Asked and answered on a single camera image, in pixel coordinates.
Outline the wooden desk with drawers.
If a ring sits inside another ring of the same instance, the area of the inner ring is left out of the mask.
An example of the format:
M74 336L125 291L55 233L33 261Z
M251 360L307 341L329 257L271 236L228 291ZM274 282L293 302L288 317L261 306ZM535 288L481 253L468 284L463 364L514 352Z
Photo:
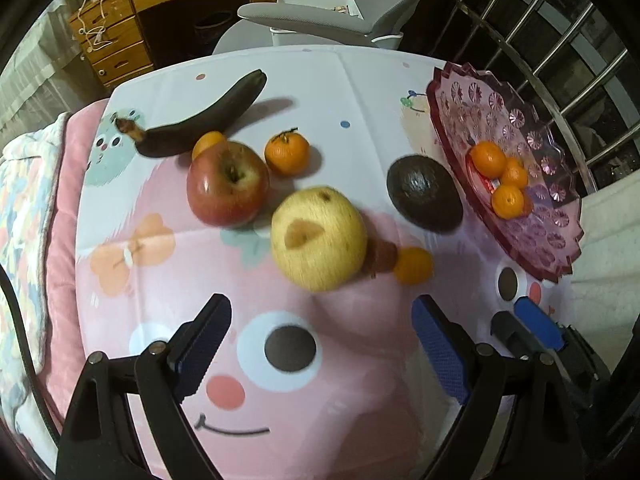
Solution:
M106 91L213 52L245 3L276 0L94 0L70 28Z

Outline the white lace covered piano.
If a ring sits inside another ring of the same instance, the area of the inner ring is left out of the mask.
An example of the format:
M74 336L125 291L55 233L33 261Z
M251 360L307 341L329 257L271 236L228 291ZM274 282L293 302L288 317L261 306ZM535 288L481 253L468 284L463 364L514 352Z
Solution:
M78 0L52 0L6 64L1 74L2 145L104 97L104 87L68 24L78 6Z

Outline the cartoon monster tablecloth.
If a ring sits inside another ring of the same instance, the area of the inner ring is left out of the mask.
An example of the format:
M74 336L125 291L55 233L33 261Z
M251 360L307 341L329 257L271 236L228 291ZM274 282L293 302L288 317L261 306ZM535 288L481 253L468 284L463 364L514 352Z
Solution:
M82 342L136 356L226 296L230 328L183 404L224 478L416 478L454 411L412 327L417 296L478 341L513 307L508 283L556 322L576 320L570 280L528 274L472 210L439 234L390 201L395 160L444 159L426 95L439 67L367 48L261 48L140 76L108 100L80 196ZM229 138L262 154L295 129L310 159L271 177L252 220L211 226L188 202L190 155L143 157L116 122L181 122L253 70L265 88Z

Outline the blackened overripe banana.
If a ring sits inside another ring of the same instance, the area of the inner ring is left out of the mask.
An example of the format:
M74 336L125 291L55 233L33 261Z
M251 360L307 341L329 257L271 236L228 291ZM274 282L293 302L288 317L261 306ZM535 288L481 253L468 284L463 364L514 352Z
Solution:
M130 137L144 157L181 155L192 151L205 133L224 132L230 128L254 104L266 83L267 75L262 70L253 70L215 103L181 122L147 129L130 118L115 117L112 123L119 133Z

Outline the small mandarin orange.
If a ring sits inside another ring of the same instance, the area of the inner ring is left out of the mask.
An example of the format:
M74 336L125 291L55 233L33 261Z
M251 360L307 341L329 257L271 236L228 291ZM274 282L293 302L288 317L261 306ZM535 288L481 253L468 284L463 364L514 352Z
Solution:
M524 190L528 185L528 173L521 161L516 157L508 157L506 166L500 177L502 185L512 185L520 190Z
M491 194L491 208L503 220L521 217L525 211L525 197L515 185L500 184Z
M475 169L487 179L499 179L506 169L506 154L491 141L475 144L470 151Z

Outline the dark avocado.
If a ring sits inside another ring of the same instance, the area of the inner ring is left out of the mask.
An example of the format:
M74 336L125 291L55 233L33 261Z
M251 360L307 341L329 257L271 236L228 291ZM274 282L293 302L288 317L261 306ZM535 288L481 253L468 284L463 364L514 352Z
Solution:
M450 173L435 159L408 155L388 168L387 194L409 222L435 233L454 232L463 220L463 206Z

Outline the metal window grille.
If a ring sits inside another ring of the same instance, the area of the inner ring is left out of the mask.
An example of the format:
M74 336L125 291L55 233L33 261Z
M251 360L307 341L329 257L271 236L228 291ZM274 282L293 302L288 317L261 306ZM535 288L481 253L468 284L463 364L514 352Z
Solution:
M582 195L639 168L639 62L591 0L425 0L435 58L489 70L533 104Z

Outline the white curtain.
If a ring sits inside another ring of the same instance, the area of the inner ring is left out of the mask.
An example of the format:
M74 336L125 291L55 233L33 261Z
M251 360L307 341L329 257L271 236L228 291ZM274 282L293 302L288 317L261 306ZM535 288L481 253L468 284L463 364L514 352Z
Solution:
M575 326L611 370L639 315L638 172L582 201L582 255L573 264Z

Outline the yellow-orange kumquat-like citrus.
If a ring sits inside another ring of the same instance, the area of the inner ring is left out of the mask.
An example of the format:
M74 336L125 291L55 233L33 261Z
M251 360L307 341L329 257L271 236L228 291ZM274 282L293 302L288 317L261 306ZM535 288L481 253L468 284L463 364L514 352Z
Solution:
M401 247L397 253L393 274L398 283L414 286L428 281L434 272L434 259L422 247Z

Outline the grey office chair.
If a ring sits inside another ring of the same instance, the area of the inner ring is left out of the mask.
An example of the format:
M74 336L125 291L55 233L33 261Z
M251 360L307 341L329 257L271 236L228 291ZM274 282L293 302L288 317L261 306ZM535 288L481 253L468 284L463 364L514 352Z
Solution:
M240 20L217 41L216 54L289 44L398 48L420 0L276 0L238 9Z

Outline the red apple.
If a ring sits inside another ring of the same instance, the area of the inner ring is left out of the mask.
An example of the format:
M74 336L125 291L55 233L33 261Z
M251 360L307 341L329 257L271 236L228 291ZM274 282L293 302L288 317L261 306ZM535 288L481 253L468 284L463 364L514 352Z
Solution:
M254 220L270 190L269 171L247 145L222 141L199 154L186 176L194 216L210 226L236 228Z

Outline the mandarin orange with stem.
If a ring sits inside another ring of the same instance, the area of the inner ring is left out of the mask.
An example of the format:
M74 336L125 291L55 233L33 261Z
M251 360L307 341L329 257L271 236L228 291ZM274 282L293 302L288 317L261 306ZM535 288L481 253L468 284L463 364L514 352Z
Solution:
M297 128L284 130L267 142L264 156L272 172L282 177L295 177L307 169L310 144Z

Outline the floral fleece blanket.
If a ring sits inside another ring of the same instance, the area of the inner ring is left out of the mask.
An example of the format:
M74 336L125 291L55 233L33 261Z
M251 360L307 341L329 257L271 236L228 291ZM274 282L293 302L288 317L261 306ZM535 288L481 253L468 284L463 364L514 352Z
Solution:
M12 309L1 297L1 416L17 431L17 415L38 390L46 365L49 313L46 255L69 112L50 125L11 140L1 150L1 267L14 291L24 327L16 331Z

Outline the brown lychee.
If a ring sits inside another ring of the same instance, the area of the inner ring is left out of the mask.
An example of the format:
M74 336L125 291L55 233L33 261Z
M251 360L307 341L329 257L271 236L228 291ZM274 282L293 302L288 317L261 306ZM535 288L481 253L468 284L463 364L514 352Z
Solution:
M366 256L363 260L362 272L375 276L380 273L390 273L396 266L398 247L387 240L370 237L367 244Z

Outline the yellow pear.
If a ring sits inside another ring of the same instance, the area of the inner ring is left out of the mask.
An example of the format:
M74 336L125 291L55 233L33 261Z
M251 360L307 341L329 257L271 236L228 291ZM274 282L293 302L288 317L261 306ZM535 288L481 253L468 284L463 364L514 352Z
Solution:
M294 192L273 211L270 242L286 278L310 292L329 292L361 270L368 232L342 193L314 186Z

